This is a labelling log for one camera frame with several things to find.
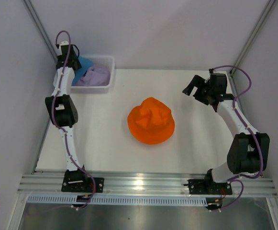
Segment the blue bucket hat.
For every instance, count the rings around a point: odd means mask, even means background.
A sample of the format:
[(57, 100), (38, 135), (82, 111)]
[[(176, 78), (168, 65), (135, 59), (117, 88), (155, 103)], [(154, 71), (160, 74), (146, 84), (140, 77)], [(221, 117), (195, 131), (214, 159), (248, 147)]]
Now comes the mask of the blue bucket hat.
[(81, 68), (76, 71), (72, 86), (75, 86), (76, 83), (86, 74), (88, 69), (93, 66), (93, 62), (85, 57), (79, 56), (78, 60), (81, 64)]

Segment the lilac bucket hat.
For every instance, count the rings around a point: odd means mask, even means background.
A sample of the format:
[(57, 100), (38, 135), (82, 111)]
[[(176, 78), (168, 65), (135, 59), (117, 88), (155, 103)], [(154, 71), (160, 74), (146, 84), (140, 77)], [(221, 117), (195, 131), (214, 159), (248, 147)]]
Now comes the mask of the lilac bucket hat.
[(106, 67), (93, 65), (75, 86), (106, 86), (109, 84), (110, 75)]

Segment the orange bucket hat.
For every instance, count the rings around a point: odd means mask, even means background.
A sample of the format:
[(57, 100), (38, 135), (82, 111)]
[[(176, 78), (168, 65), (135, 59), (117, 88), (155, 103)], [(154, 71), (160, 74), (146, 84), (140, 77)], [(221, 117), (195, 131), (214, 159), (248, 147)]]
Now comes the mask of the orange bucket hat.
[(163, 143), (175, 131), (171, 109), (153, 97), (145, 99), (131, 110), (127, 124), (133, 137), (147, 145)]

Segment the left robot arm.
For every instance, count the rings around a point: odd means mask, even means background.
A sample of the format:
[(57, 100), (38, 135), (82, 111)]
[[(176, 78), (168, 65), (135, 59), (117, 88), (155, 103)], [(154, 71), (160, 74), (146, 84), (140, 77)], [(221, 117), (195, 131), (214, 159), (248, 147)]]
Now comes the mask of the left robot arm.
[(67, 41), (57, 44), (60, 51), (57, 57), (54, 91), (45, 98), (45, 105), (52, 124), (58, 129), (63, 141), (66, 155), (66, 171), (62, 191), (73, 193), (95, 193), (95, 179), (85, 170), (83, 160), (75, 147), (75, 124), (78, 112), (70, 96), (72, 80), (76, 71), (81, 68), (78, 55), (73, 45)]

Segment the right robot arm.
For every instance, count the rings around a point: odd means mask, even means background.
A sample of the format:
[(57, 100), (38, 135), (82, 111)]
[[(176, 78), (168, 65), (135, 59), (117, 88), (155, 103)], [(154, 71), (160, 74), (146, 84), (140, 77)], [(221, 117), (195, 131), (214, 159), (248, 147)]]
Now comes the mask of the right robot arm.
[(209, 169), (203, 179), (189, 179), (186, 184), (191, 195), (218, 195), (221, 190), (232, 194), (229, 183), (239, 178), (257, 179), (267, 167), (270, 137), (255, 129), (245, 115), (239, 111), (238, 103), (227, 93), (228, 81), (225, 74), (210, 73), (208, 79), (195, 75), (182, 91), (213, 107), (228, 126), (233, 141), (226, 162)]

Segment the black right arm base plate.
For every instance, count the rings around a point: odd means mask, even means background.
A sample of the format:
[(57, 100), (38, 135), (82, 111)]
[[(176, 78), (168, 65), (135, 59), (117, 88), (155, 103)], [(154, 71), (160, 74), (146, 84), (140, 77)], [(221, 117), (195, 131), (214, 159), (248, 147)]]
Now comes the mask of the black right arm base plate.
[(183, 186), (190, 195), (232, 195), (232, 187), (227, 183), (215, 183), (204, 179), (189, 179)]

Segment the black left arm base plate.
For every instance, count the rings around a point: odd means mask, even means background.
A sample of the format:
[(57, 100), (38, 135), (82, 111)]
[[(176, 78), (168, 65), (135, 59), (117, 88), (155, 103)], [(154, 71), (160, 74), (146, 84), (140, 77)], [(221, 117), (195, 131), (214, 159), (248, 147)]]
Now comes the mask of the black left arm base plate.
[(87, 176), (81, 170), (66, 170), (62, 183), (62, 192), (69, 193), (102, 193), (104, 187), (104, 178)]

